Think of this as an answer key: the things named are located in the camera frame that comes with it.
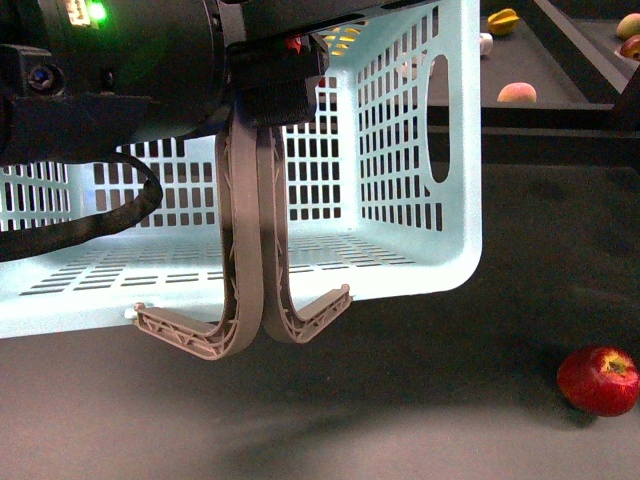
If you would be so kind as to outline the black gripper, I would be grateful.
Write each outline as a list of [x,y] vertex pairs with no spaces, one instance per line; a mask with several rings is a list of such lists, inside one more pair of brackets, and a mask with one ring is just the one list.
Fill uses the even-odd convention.
[[90,162],[118,146],[206,135],[243,101],[259,126],[315,110],[329,65],[291,5],[5,1],[1,161]]

